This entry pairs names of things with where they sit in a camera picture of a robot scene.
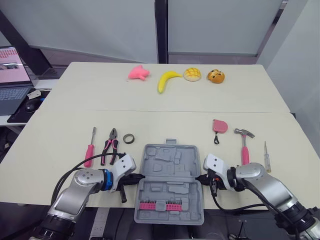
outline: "laptop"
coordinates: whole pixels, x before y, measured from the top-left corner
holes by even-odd
[[[16,48],[0,47],[0,116],[14,114],[32,87]]]

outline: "hammer head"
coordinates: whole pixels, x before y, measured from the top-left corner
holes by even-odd
[[[236,128],[235,130],[234,130],[234,133],[235,134],[241,134],[242,136],[249,136],[250,138],[254,138],[255,137],[255,135],[253,135],[251,132],[249,132],[249,131],[247,131],[247,130],[245,130],[245,129],[238,129],[238,128]]]

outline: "roll of tape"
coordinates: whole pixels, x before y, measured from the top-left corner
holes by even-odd
[[[135,141],[135,136],[131,133],[128,133],[123,136],[123,141],[125,144],[132,144]]]

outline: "computer mouse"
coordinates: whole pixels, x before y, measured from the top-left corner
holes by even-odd
[[[42,101],[39,98],[30,99],[25,103],[25,111],[33,113],[41,105]]]

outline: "mouse pad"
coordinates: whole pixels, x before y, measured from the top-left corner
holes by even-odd
[[[46,98],[49,93],[50,91],[41,91],[41,96],[38,96],[36,98],[37,99]],[[15,113],[12,114],[11,117],[9,117],[9,119],[7,120],[7,123],[27,123],[29,121],[29,119],[35,112],[26,111],[25,105],[28,100],[29,100],[29,97],[26,96],[23,102],[18,107],[18,109],[15,111]]]

